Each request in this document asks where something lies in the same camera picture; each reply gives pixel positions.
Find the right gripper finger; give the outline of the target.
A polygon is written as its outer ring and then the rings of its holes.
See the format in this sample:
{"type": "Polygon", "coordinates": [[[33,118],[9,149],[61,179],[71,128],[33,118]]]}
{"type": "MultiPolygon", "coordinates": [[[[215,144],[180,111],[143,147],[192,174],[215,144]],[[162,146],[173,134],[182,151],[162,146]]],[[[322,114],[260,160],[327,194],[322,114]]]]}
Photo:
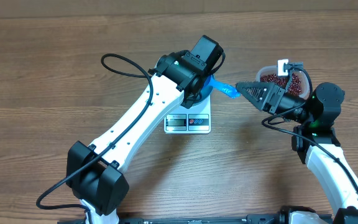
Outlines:
{"type": "Polygon", "coordinates": [[[263,110],[265,108],[267,98],[271,91],[271,87],[237,86],[236,90],[251,104],[253,104],[258,110],[263,110]]]}
{"type": "Polygon", "coordinates": [[[238,91],[245,90],[247,88],[256,88],[267,91],[274,87],[274,83],[265,83],[265,82],[239,82],[236,83],[236,89],[238,91]]]}

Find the blue plastic measuring scoop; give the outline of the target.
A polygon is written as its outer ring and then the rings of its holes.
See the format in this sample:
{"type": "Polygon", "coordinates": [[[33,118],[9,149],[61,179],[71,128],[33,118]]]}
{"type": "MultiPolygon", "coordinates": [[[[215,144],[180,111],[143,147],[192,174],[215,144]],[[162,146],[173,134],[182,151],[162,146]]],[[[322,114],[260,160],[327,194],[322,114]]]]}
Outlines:
{"type": "Polygon", "coordinates": [[[221,93],[224,93],[230,98],[237,98],[241,95],[235,87],[226,83],[219,82],[214,77],[211,79],[209,84],[213,86],[214,89],[220,91],[221,93]]]}

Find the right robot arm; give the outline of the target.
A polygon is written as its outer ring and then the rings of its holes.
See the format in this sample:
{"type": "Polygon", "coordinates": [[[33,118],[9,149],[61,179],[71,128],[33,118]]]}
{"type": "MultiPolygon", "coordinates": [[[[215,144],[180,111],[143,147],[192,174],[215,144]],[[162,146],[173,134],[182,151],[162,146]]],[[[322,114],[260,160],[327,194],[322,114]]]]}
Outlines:
{"type": "Polygon", "coordinates": [[[263,126],[291,135],[291,147],[318,179],[334,222],[358,223],[358,178],[334,130],[345,92],[329,82],[319,84],[307,99],[274,83],[239,82],[236,90],[258,110],[269,113],[263,126]]]}

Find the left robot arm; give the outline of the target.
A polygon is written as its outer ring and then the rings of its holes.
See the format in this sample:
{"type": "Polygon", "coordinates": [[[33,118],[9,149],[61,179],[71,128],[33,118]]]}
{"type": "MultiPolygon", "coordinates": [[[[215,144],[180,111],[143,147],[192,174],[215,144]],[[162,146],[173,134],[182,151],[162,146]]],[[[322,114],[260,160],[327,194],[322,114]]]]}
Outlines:
{"type": "Polygon", "coordinates": [[[204,83],[224,62],[224,50],[203,35],[192,50],[163,55],[149,69],[149,84],[136,102],[104,134],[68,151],[67,186],[80,200],[86,223],[118,223],[116,209],[129,191],[124,177],[137,150],[179,106],[203,100],[204,83]]]}

